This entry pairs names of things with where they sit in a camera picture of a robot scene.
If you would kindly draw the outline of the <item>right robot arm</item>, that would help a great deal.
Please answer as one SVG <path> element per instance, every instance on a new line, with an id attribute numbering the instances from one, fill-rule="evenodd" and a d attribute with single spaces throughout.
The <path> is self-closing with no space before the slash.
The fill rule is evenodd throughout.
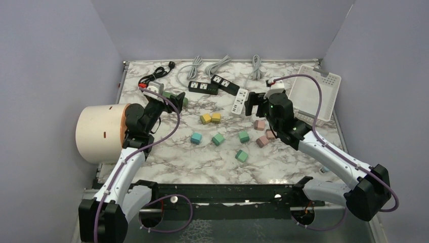
<path id="1" fill-rule="evenodd" d="M 257 117 L 266 118 L 276 138 L 294 150 L 300 151 L 328 167 L 342 183 L 328 183 L 312 177 L 301 179 L 292 192 L 292 200 L 304 206 L 311 200 L 321 200 L 346 207 L 355 217 L 370 221 L 391 199 L 388 170 L 382 165 L 371 166 L 350 156 L 329 143 L 311 125 L 294 117 L 293 104 L 287 95 L 249 93 L 245 114 L 252 114 L 257 106 Z"/>

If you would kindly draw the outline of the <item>white power strip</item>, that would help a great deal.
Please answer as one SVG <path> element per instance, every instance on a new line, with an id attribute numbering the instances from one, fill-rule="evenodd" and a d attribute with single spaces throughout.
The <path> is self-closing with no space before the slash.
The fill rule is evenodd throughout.
<path id="1" fill-rule="evenodd" d="M 236 94 L 231 113 L 234 115 L 240 115 L 245 107 L 245 101 L 248 99 L 249 91 L 247 89 L 240 88 Z"/>

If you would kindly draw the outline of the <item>teal blue charger plug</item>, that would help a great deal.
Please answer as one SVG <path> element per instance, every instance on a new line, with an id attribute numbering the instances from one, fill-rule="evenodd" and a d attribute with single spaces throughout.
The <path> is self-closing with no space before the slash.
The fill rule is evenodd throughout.
<path id="1" fill-rule="evenodd" d="M 199 145 L 201 143 L 201 141 L 202 141 L 202 135 L 200 133 L 194 132 L 191 135 L 190 142 L 192 144 Z"/>

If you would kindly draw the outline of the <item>light green charger plug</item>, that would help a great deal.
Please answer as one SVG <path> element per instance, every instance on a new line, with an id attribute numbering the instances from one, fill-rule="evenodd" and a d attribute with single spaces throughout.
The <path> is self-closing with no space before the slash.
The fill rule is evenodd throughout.
<path id="1" fill-rule="evenodd" d="M 240 162 L 244 163 L 244 162 L 246 162 L 246 160 L 248 159 L 248 153 L 247 153 L 247 152 L 245 152 L 244 150 L 240 149 L 240 150 L 238 150 L 238 152 L 236 153 L 235 158 L 236 158 L 238 161 L 240 161 Z"/>

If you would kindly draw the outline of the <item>yellow charger plug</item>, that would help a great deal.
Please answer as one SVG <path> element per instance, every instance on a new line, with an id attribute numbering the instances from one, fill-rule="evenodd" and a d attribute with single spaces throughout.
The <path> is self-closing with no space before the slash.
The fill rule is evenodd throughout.
<path id="1" fill-rule="evenodd" d="M 200 116 L 200 121 L 203 125 L 210 123 L 212 120 L 211 115 L 206 113 Z"/>
<path id="2" fill-rule="evenodd" d="M 219 124 L 221 122 L 221 114 L 213 113 L 211 116 L 211 122 L 214 124 Z"/>

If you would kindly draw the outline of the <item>pink USB charger plug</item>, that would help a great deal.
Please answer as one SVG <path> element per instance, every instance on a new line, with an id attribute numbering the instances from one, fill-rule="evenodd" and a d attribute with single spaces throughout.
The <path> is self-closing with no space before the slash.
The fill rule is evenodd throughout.
<path id="1" fill-rule="evenodd" d="M 270 129 L 266 130 L 266 137 L 267 137 L 268 140 L 274 140 L 274 139 L 276 139 L 275 134 Z"/>

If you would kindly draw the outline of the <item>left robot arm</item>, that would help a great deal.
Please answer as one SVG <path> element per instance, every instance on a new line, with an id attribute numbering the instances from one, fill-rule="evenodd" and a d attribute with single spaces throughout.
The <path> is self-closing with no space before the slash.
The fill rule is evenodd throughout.
<path id="1" fill-rule="evenodd" d="M 146 161 L 151 148 L 178 129 L 185 93 L 165 97 L 148 91 L 148 104 L 127 104 L 121 114 L 124 139 L 116 165 L 106 182 L 91 199 L 78 207 L 79 234 L 83 242 L 124 242 L 130 220 L 143 206 L 158 204 L 159 194 L 148 186 L 138 185 L 129 192 L 132 180 Z M 151 132 L 163 112 L 175 113 L 177 123 L 164 138 L 155 141 Z"/>

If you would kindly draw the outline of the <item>green USB charger plug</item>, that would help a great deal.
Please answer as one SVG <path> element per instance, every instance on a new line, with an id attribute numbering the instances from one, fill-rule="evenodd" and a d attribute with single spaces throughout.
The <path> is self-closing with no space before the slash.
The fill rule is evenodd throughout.
<path id="1" fill-rule="evenodd" d="M 211 141 L 215 146 L 219 146 L 225 141 L 225 137 L 222 134 L 217 133 L 212 137 Z"/>

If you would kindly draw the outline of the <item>black power strip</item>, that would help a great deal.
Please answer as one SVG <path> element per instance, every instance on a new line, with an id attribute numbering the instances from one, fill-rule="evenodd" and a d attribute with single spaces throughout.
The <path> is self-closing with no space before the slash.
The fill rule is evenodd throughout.
<path id="1" fill-rule="evenodd" d="M 191 81 L 188 84 L 188 91 L 193 93 L 201 93 L 206 95 L 217 95 L 219 86 L 217 84 L 209 84 Z"/>
<path id="2" fill-rule="evenodd" d="M 217 84 L 219 86 L 219 89 L 227 92 L 230 95 L 236 96 L 240 87 L 236 85 L 235 83 L 224 79 L 216 74 L 214 74 L 210 79 L 212 84 Z"/>

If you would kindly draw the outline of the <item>green power strip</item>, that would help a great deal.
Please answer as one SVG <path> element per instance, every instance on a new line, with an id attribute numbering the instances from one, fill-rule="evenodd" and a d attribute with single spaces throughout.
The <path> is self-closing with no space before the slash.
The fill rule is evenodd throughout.
<path id="1" fill-rule="evenodd" d="M 168 99 L 173 99 L 174 100 L 174 104 L 178 104 L 178 102 L 177 102 L 179 100 L 177 98 L 178 94 L 171 93 L 171 92 L 168 92 L 168 91 L 163 91 L 162 95 L 164 97 L 168 98 Z M 188 106 L 188 104 L 189 104 L 188 98 L 186 96 L 183 96 L 182 107 L 186 108 Z"/>

